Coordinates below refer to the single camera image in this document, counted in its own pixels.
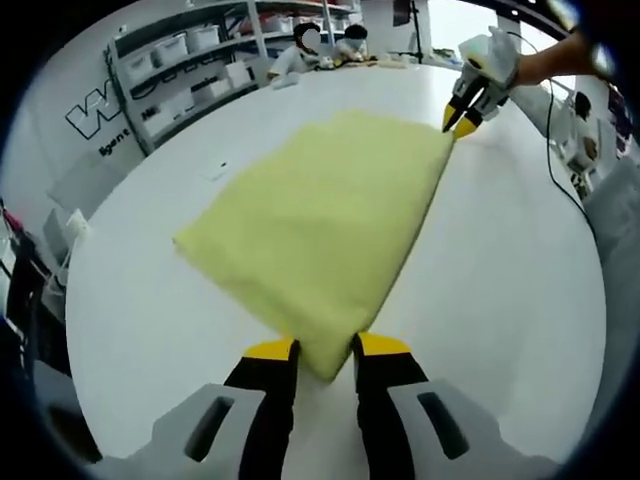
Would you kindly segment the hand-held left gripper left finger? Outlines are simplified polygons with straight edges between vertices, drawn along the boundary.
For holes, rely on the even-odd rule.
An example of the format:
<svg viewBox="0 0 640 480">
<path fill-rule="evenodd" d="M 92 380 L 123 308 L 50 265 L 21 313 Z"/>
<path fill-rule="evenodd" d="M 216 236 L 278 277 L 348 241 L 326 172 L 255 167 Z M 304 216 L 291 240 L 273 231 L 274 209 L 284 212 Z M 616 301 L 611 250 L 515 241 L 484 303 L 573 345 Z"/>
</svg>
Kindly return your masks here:
<svg viewBox="0 0 640 480">
<path fill-rule="evenodd" d="M 300 346 L 250 347 L 222 384 L 207 384 L 154 423 L 151 479 L 279 479 L 293 430 Z"/>
</svg>

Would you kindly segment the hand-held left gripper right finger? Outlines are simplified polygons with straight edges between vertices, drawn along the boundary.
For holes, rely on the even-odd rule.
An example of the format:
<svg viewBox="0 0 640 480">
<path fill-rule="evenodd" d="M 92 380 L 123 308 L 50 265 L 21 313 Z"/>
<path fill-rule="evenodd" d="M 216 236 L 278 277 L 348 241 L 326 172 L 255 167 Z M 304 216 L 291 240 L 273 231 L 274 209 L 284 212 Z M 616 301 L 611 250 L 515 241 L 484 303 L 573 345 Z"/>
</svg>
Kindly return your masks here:
<svg viewBox="0 0 640 480">
<path fill-rule="evenodd" d="M 493 427 L 472 444 L 403 341 L 359 332 L 352 340 L 357 422 L 371 479 L 503 479 Z"/>
</svg>

